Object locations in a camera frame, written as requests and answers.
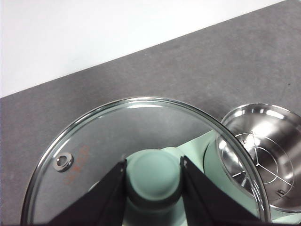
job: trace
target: glass lid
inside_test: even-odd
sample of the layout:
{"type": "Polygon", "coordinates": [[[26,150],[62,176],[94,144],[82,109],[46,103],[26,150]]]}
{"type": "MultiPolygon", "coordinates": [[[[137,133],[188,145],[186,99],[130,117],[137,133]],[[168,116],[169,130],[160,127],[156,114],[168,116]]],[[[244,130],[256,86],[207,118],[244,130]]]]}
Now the glass lid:
{"type": "MultiPolygon", "coordinates": [[[[22,225],[49,222],[88,193],[117,162],[127,159],[130,168],[130,163],[134,165],[133,159],[138,158],[134,156],[138,152],[158,158],[152,156],[154,150],[164,152],[159,155],[158,162],[162,160],[162,164],[165,164],[165,158],[180,162],[180,157],[186,155],[233,200],[262,221],[270,221],[267,196],[254,162],[223,125],[203,111],[178,101],[138,97],[112,102],[88,112],[52,142],[28,186],[22,225]],[[244,171],[252,192],[241,189],[227,176],[218,147],[225,144],[235,153],[240,163],[239,170],[244,171]]],[[[175,171],[178,162],[176,166],[170,163],[175,171]]],[[[132,171],[134,177],[137,173],[134,169],[132,171]]],[[[162,181],[157,180],[158,174],[143,179],[156,180],[159,184],[162,181]]],[[[177,182],[170,171],[162,174],[171,178],[171,183],[177,182]]],[[[143,184],[148,184],[144,190],[148,191],[151,183],[143,184]]],[[[182,198],[175,206],[175,209],[168,210],[173,211],[171,225],[187,225],[182,198]]],[[[134,225],[130,217],[123,224],[134,225]]]]}

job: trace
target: gray countertop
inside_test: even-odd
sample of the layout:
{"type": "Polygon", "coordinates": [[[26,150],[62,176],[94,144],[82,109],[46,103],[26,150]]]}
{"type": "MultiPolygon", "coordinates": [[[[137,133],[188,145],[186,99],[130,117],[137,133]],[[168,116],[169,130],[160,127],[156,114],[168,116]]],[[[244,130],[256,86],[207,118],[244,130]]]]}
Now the gray countertop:
{"type": "Polygon", "coordinates": [[[301,1],[288,0],[4,97],[2,221],[20,222],[41,155],[62,129],[92,108],[126,97],[161,96],[219,120],[253,102],[301,114],[300,83],[301,1]]]}

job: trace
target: white wall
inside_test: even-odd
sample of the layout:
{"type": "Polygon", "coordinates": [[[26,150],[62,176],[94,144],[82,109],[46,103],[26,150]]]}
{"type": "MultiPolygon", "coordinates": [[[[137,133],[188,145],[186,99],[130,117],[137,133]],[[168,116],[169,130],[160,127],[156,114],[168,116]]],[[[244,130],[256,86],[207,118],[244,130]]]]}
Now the white wall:
{"type": "Polygon", "coordinates": [[[2,0],[1,97],[280,0],[2,0]]]}

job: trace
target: mint green knob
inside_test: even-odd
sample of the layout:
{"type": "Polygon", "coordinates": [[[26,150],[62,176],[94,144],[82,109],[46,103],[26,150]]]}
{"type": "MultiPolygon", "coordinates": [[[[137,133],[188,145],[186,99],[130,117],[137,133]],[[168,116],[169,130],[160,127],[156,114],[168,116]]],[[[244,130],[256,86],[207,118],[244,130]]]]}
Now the mint green knob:
{"type": "Polygon", "coordinates": [[[127,159],[127,195],[146,210],[172,206],[181,196],[179,160],[157,149],[136,152],[127,159]]]}

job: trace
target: metal rim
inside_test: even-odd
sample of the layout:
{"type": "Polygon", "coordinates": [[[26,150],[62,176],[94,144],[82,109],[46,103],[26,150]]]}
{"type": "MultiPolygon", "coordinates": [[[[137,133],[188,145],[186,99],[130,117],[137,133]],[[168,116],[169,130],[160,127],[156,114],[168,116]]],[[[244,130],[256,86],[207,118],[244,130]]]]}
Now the metal rim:
{"type": "MultiPolygon", "coordinates": [[[[217,121],[214,117],[212,117],[211,115],[201,111],[198,108],[195,108],[189,104],[177,101],[177,100],[172,100],[169,98],[162,98],[162,97],[132,97],[132,98],[125,98],[125,99],[121,99],[121,100],[117,100],[117,101],[113,101],[113,102],[109,102],[107,104],[101,105],[99,107],[96,107],[94,109],[92,109],[91,111],[87,112],[86,114],[80,116],[78,119],[76,119],[75,121],[73,121],[69,126],[67,126],[50,144],[50,146],[46,149],[46,151],[44,152],[44,154],[42,155],[38,165],[36,166],[32,177],[30,179],[30,182],[27,186],[27,190],[26,190],[26,194],[24,197],[24,201],[23,201],[23,207],[22,207],[22,213],[21,213],[21,225],[26,225],[28,223],[28,214],[29,214],[29,209],[32,205],[31,201],[31,196],[34,192],[34,186],[37,182],[38,176],[39,176],[39,171],[42,168],[43,163],[46,160],[46,157],[48,156],[48,154],[50,154],[52,148],[65,136],[67,135],[74,127],[76,127],[77,125],[79,125],[81,122],[83,122],[86,118],[88,118],[89,116],[92,116],[100,111],[103,111],[105,109],[109,109],[111,107],[114,107],[116,105],[120,105],[120,104],[124,104],[124,103],[130,103],[133,101],[159,101],[159,102],[166,102],[166,103],[172,103],[181,107],[184,107],[186,109],[192,110],[193,112],[202,115],[205,119],[207,119],[208,121],[210,121],[212,123],[212,125],[210,125],[213,129],[216,129],[217,131],[221,130],[227,138],[227,141],[231,141],[234,146],[238,147],[239,149],[243,150],[244,147],[241,145],[241,143],[232,135],[232,133],[225,127],[222,125],[222,123],[220,123],[219,121],[217,121]]],[[[246,170],[248,172],[251,172],[251,175],[253,175],[254,179],[256,182],[259,183],[258,185],[258,190],[259,190],[259,195],[261,195],[261,200],[259,200],[260,205],[258,205],[258,210],[259,210],[259,218],[265,222],[270,222],[271,221],[271,215],[270,215],[270,210],[269,210],[269,202],[268,202],[268,198],[266,195],[266,191],[263,185],[263,182],[261,180],[261,177],[257,171],[257,169],[255,168],[255,166],[252,164],[252,159],[251,157],[246,153],[246,152],[240,152],[238,153],[239,157],[248,163],[251,164],[247,164],[246,165],[246,170]]]]}
{"type": "Polygon", "coordinates": [[[245,105],[240,105],[234,109],[232,109],[231,111],[229,111],[222,119],[221,123],[224,124],[228,119],[229,119],[229,116],[236,110],[238,110],[239,108],[243,108],[243,107],[247,107],[247,106],[252,106],[252,105],[265,105],[265,106],[272,106],[272,107],[275,107],[275,108],[278,108],[278,109],[281,109],[283,111],[286,111],[290,114],[292,114],[294,117],[298,118],[300,123],[301,123],[301,116],[299,116],[298,114],[296,114],[295,112],[292,112],[284,107],[281,107],[281,106],[278,106],[278,105],[271,105],[271,104],[267,104],[267,103],[250,103],[250,104],[245,104],[245,105]]]}

